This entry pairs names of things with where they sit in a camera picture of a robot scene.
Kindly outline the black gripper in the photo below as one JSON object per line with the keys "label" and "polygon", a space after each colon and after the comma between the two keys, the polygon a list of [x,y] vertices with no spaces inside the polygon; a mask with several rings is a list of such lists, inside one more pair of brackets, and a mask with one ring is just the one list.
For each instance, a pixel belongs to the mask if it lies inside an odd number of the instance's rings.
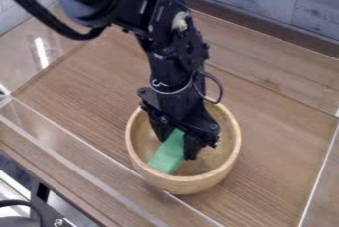
{"label": "black gripper", "polygon": [[197,160],[206,146],[215,146],[222,128],[207,109],[205,81],[195,81],[178,92],[138,89],[142,110],[147,113],[157,138],[163,142],[175,129],[185,132],[185,158]]}

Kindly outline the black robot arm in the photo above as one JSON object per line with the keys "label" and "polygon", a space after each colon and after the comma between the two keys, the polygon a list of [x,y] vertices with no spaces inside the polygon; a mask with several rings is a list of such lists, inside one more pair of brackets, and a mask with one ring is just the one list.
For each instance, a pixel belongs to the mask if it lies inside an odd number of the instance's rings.
{"label": "black robot arm", "polygon": [[158,139],[182,130],[187,160],[197,159],[205,147],[218,145],[222,128],[207,110],[211,46],[183,0],[59,0],[70,18],[90,28],[86,33],[71,28],[36,0],[14,1],[74,40],[99,37],[110,26],[133,34],[149,59],[150,85],[138,89],[138,96]]}

